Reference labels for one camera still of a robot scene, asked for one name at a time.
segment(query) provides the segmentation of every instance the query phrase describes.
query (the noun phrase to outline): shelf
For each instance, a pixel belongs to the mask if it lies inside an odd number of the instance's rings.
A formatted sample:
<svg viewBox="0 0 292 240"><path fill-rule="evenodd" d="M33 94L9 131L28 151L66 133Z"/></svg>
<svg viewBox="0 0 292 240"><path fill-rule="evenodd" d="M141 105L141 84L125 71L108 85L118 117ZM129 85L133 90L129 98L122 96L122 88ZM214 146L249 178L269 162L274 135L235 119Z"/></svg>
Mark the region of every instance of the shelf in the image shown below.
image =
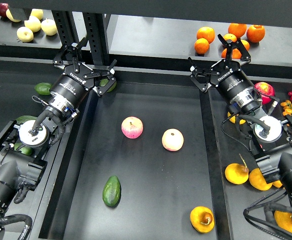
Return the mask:
<svg viewBox="0 0 292 240"><path fill-rule="evenodd" d="M37 1L7 0L11 6L28 9L50 9L99 14L115 14L154 18L184 19L222 23L246 23L266 26L292 28L292 1L277 2L271 0L72 0Z"/></svg>
<svg viewBox="0 0 292 240"><path fill-rule="evenodd" d="M43 19L54 19L50 10L44 10L43 12ZM24 26L24 21L12 22L8 18L0 17L0 45L52 49L61 48L62 43L58 33L53 36L47 36L42 30L34 33L34 39L31 42L21 42L17 38L17 30Z"/></svg>
<svg viewBox="0 0 292 240"><path fill-rule="evenodd" d="M113 32L109 54L166 59L187 59L217 62L223 46L218 34L228 33L229 23L167 19L139 16L111 16ZM199 28L215 30L215 40L207 53L198 55L194 49ZM251 43L251 64L292 67L292 28L265 26L266 35L260 43Z"/></svg>

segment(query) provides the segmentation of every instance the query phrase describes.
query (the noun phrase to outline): pile of oranges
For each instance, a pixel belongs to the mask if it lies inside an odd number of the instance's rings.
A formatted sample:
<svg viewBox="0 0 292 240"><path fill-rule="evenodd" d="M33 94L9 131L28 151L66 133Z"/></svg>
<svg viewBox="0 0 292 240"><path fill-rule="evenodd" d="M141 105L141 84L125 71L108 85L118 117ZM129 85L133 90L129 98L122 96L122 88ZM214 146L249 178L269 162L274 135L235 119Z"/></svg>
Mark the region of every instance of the pile of oranges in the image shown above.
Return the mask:
<svg viewBox="0 0 292 240"><path fill-rule="evenodd" d="M246 34L247 40L241 39ZM250 43L259 43L265 36L265 27L263 25L251 25L247 29L247 25L243 23L231 23L228 27L228 33L223 36L225 40L236 42L241 40L247 51L250 49ZM197 31L197 41L194 44L196 53L205 54L210 44L215 39L215 31L209 26L203 26ZM221 53L221 57L226 57L226 49ZM242 56L238 49L232 51L233 59L240 59Z"/></svg>
<svg viewBox="0 0 292 240"><path fill-rule="evenodd" d="M196 37L197 41L194 45L196 53L205 54L215 39L215 31L210 26L203 26L197 31Z"/></svg>

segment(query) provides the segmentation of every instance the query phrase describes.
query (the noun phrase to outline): apple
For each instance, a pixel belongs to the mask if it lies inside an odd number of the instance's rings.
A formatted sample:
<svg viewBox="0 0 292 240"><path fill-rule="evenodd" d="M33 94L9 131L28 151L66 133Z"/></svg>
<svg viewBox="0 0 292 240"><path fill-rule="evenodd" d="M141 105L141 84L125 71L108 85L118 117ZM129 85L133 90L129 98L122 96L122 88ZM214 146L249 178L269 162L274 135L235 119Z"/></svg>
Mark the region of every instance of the apple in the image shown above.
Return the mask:
<svg viewBox="0 0 292 240"><path fill-rule="evenodd" d="M272 99L269 96L275 96L275 90L272 85L267 82L260 81L254 86L258 91L262 94L266 94L268 96L264 96L261 94L262 104L268 104Z"/></svg>
<svg viewBox="0 0 292 240"><path fill-rule="evenodd" d="M21 21L21 20L14 19L13 15L9 9L7 9L7 11L6 11L6 16L8 17L9 20L11 20L14 23L18 23Z"/></svg>
<svg viewBox="0 0 292 240"><path fill-rule="evenodd" d="M7 18L6 11L8 9L8 3L0 3L0 16Z"/></svg>
<svg viewBox="0 0 292 240"><path fill-rule="evenodd" d="M28 27L22 26L17 30L17 37L23 43L29 43L31 40L34 39L34 34L32 30L30 30Z"/></svg>
<svg viewBox="0 0 292 240"><path fill-rule="evenodd" d="M127 138L136 139L143 132L143 123L139 118L129 116L122 121L121 131Z"/></svg>
<svg viewBox="0 0 292 240"><path fill-rule="evenodd" d="M54 20L47 19L41 22L41 29L48 36L53 36L57 33L57 26Z"/></svg>
<svg viewBox="0 0 292 240"><path fill-rule="evenodd" d="M44 15L44 11L42 9L34 8L34 9L31 10L30 15L38 18L38 20L42 20L43 19L43 15Z"/></svg>
<svg viewBox="0 0 292 240"><path fill-rule="evenodd" d="M168 151L178 151L183 146L184 137L179 130L171 128L164 132L161 138L161 143Z"/></svg>
<svg viewBox="0 0 292 240"><path fill-rule="evenodd" d="M41 30L41 21L35 16L29 16L29 20L24 21L25 27L29 28L33 33Z"/></svg>

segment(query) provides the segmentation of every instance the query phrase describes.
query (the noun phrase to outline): pile of apples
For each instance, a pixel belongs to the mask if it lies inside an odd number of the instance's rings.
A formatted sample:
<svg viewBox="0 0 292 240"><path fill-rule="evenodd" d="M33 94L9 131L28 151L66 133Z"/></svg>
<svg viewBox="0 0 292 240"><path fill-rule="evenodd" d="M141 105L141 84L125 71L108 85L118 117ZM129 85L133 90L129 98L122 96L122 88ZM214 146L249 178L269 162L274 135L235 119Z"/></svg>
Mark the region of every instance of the pile of apples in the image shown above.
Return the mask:
<svg viewBox="0 0 292 240"><path fill-rule="evenodd" d="M9 5L7 3L0 3L0 16L2 18L8 18L14 23L20 22L21 20L13 18L8 6ZM47 36L53 36L57 33L55 21L46 18L41 22L43 16L44 11L42 9L32 9L29 19L24 21L25 26L22 26L17 30L17 37L23 43L31 42L34 39L34 33L41 29Z"/></svg>

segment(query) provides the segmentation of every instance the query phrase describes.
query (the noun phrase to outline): pink apple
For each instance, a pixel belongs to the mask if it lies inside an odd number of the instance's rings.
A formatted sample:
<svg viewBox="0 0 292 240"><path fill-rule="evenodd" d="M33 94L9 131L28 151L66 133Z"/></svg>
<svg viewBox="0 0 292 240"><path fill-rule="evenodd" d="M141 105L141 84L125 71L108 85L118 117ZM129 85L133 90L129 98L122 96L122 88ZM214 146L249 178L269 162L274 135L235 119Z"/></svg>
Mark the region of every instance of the pink apple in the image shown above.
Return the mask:
<svg viewBox="0 0 292 240"><path fill-rule="evenodd" d="M161 143L168 151L178 151L183 146L184 137L179 130L171 128L164 132L161 138Z"/></svg>
<svg viewBox="0 0 292 240"><path fill-rule="evenodd" d="M143 123L139 118L129 116L122 121L121 131L129 139L136 139L143 132Z"/></svg>
<svg viewBox="0 0 292 240"><path fill-rule="evenodd" d="M260 81L255 84L255 88L263 94L275 96L275 90L273 86L267 82ZM264 96L261 94L261 104L268 104L272 100L269 96Z"/></svg>

